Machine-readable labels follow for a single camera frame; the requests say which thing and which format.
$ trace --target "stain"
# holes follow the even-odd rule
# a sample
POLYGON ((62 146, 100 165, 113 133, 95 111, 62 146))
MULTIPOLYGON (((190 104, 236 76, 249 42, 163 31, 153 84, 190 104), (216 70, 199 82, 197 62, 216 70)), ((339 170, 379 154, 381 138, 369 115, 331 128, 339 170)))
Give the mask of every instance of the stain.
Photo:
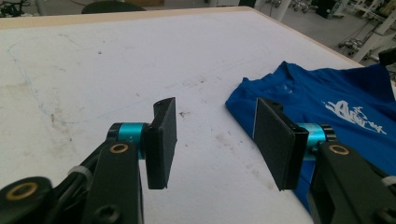
POLYGON ((51 68, 57 69, 58 71, 61 71, 61 72, 66 72, 66 69, 64 69, 60 66, 57 66, 57 65, 53 65, 53 66, 51 66, 51 68))
POLYGON ((239 156, 238 156, 238 155, 236 154, 236 152, 235 152, 235 147, 231 147, 230 144, 224 145, 224 146, 229 147, 229 149, 231 150, 231 152, 239 159, 239 156))
POLYGON ((178 113, 182 118, 184 118, 185 116, 189 115, 190 112, 180 112, 178 113))
POLYGON ((30 96, 31 94, 31 89, 28 82, 23 82, 16 85, 6 85, 2 86, 2 88, 5 88, 5 91, 9 92, 9 94, 15 98, 30 96))
POLYGON ((32 155, 32 153, 30 151, 24 151, 22 153, 23 157, 30 157, 32 155))
POLYGON ((70 137, 64 138, 59 136, 50 136, 49 143, 52 147, 47 147, 46 152, 51 155, 51 157, 58 159, 58 158, 65 158, 65 157, 72 157, 76 153, 76 149, 74 148, 73 144, 70 143, 70 137))
POLYGON ((57 114, 62 114, 64 111, 60 108, 60 107, 55 107, 55 112, 57 113, 57 114))
POLYGON ((175 89, 175 88, 177 87, 177 85, 178 85, 178 83, 173 83, 173 84, 171 84, 171 85, 169 85, 169 86, 165 86, 165 88, 166 88, 167 90, 175 89))
POLYGON ((207 82, 206 77, 199 77, 198 80, 199 80, 200 83, 205 83, 205 82, 207 82))
POLYGON ((222 134, 217 134, 216 139, 219 140, 220 142, 224 141, 224 136, 222 134))
POLYGON ((272 180, 265 179, 263 176, 260 175, 260 172, 256 169, 253 169, 251 173, 259 180, 265 187, 268 189, 273 189, 275 184, 272 180))
POLYGON ((78 44, 76 41, 74 41, 72 38, 70 38, 69 35, 60 34, 60 35, 58 35, 58 36, 65 37, 68 41, 70 41, 70 43, 72 43, 72 44, 74 44, 74 45, 77 45, 77 46, 79 46, 79 47, 82 47, 80 44, 78 44))
POLYGON ((275 186, 275 184, 273 184, 273 183, 266 183, 265 186, 266 186, 268 189, 273 189, 274 186, 275 186))
POLYGON ((181 84, 182 84, 183 86, 185 86, 185 87, 192 87, 192 86, 194 86, 193 81, 191 81, 190 79, 184 80, 181 84))

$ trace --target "screw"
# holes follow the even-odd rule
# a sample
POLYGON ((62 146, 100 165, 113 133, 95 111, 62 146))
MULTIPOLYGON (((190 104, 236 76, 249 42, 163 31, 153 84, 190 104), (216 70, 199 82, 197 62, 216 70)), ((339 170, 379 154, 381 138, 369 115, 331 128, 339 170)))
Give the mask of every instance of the screw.
POLYGON ((110 148, 111 153, 122 153, 128 149, 126 144, 116 144, 110 148))
POLYGON ((93 214, 94 224, 114 224, 120 220, 120 208, 113 204, 108 204, 96 209, 93 214))
POLYGON ((18 201, 29 197, 37 190, 38 185, 35 182, 21 183, 12 188, 6 195, 9 201, 18 201))
POLYGON ((339 155, 343 155, 343 156, 349 154, 349 150, 346 147, 341 147, 341 146, 337 146, 337 145, 329 146, 329 150, 335 154, 339 154, 339 155))

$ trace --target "dark mark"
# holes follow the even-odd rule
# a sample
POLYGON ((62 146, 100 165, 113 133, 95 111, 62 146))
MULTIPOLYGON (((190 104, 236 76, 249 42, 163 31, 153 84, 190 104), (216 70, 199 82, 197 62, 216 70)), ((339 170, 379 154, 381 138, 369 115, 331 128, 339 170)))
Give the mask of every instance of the dark mark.
POLYGON ((266 186, 268 189, 273 189, 273 188, 274 188, 274 184, 273 184, 273 183, 266 183, 265 186, 266 186))
POLYGON ((184 118, 184 116, 189 115, 190 112, 180 112, 178 113, 182 118, 184 118))
POLYGON ((215 136, 217 140, 219 140, 220 142, 224 141, 224 136, 222 134, 218 134, 215 136))
POLYGON ((70 38, 70 36, 69 35, 62 35, 62 34, 60 34, 59 36, 63 36, 63 37, 65 37, 65 38, 67 38, 71 43, 73 43, 73 44, 75 44, 75 45, 77 45, 77 46, 80 46, 81 47, 81 45, 80 44, 78 44, 78 43, 76 43, 74 40, 72 40, 71 38, 70 38))

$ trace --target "teal joint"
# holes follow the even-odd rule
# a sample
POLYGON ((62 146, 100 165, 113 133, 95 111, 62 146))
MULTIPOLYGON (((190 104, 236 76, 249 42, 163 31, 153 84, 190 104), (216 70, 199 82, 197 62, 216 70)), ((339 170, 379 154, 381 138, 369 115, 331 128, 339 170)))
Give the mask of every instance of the teal joint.
POLYGON ((118 140, 134 143, 139 160, 143 160, 140 138, 145 123, 122 123, 118 140))
POLYGON ((317 152, 319 143, 326 141, 326 134, 320 127, 320 125, 316 123, 298 123, 298 125, 309 131, 308 141, 306 142, 304 161, 315 161, 316 158, 312 154, 312 152, 317 152))

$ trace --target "floor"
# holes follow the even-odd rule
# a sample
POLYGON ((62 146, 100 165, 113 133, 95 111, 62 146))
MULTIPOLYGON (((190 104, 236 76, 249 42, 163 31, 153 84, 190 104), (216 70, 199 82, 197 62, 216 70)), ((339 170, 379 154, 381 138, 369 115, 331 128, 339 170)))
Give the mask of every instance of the floor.
MULTIPOLYGON (((94 0, 43 0, 45 9, 48 15, 72 15, 80 14, 85 5, 92 3, 94 0)), ((193 8, 193 7, 209 7, 204 0, 164 0, 162 7, 146 7, 146 10, 161 10, 173 8, 193 8)), ((278 10, 271 3, 261 2, 256 6, 256 9, 262 13, 273 16, 278 10)), ((35 14, 36 7, 25 7, 24 11, 35 14)), ((319 43, 337 50, 347 55, 351 50, 339 49, 338 45, 348 40, 351 37, 357 37, 362 40, 373 29, 375 24, 358 18, 344 12, 343 19, 324 19, 315 13, 314 9, 309 9, 306 14, 301 10, 294 11, 293 8, 288 8, 282 22, 298 32, 315 39, 319 43)), ((367 60, 361 61, 361 64, 368 65, 375 63, 375 61, 367 60)))

